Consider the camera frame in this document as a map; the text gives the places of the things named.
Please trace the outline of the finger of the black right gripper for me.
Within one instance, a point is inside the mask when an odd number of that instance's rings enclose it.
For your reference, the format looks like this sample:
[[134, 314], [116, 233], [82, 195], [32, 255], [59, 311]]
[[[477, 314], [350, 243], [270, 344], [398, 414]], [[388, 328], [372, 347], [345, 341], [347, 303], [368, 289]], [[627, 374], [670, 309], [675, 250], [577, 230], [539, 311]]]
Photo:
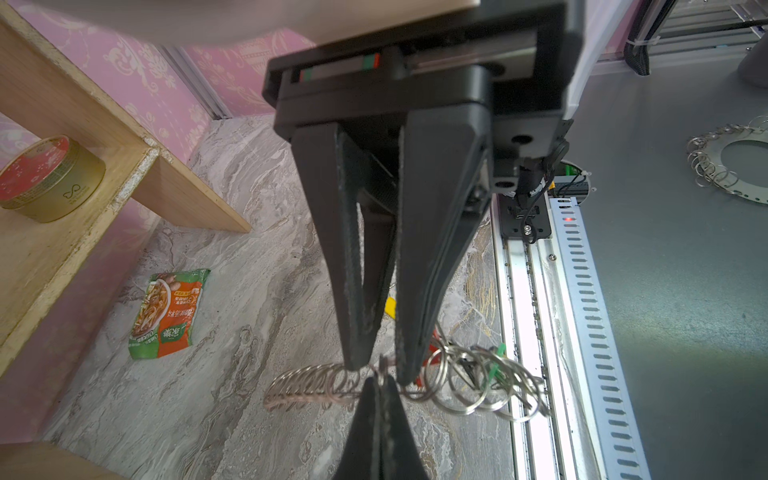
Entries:
[[419, 375], [442, 301], [490, 203], [491, 115], [477, 103], [415, 110], [401, 132], [396, 375]]
[[291, 148], [333, 292], [344, 365], [371, 359], [394, 270], [397, 181], [338, 123], [298, 129]]

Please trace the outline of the yellow key tag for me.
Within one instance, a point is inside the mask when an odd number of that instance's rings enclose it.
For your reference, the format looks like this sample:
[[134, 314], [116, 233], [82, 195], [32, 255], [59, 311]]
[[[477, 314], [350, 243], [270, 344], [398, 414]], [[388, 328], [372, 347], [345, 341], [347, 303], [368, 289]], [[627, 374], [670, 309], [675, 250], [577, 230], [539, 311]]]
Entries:
[[394, 298], [388, 297], [386, 299], [384, 312], [389, 318], [396, 319], [396, 301]]

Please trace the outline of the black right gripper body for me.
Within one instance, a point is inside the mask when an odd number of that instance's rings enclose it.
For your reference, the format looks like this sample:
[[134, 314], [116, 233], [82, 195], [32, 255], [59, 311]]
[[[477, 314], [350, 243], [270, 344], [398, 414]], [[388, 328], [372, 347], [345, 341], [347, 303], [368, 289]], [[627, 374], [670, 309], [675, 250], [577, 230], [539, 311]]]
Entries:
[[581, 1], [484, 1], [274, 58], [262, 94], [281, 138], [339, 123], [387, 163], [410, 112], [481, 104], [491, 115], [494, 190], [530, 195], [566, 132], [584, 27]]

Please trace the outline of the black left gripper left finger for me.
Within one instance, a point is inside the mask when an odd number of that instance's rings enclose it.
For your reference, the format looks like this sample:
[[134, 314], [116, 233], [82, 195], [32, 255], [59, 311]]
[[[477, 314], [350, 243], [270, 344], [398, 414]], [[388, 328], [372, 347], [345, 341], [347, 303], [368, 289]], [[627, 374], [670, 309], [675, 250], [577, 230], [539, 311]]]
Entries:
[[379, 384], [370, 377], [363, 385], [333, 480], [382, 478], [380, 410]]

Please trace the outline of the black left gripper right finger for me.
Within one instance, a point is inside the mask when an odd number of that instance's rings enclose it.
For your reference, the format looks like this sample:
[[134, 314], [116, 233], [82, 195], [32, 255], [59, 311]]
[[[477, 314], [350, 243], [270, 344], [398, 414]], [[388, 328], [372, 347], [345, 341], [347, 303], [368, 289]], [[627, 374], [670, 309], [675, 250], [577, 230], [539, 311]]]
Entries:
[[428, 479], [396, 381], [384, 377], [379, 393], [381, 479]]

